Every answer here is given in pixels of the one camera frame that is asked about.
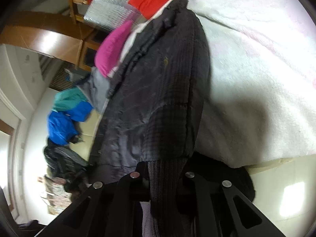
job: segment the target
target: pink pillow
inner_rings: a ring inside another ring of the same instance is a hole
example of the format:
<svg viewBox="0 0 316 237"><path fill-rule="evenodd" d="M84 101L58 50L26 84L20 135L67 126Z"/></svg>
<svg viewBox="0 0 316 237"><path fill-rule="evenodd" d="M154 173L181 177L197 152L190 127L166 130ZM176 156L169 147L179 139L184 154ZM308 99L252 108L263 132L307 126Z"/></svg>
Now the pink pillow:
<svg viewBox="0 0 316 237"><path fill-rule="evenodd" d="M132 24L132 20L126 21L112 31L100 45L94 57L94 64L104 77L107 77L111 69L116 66Z"/></svg>

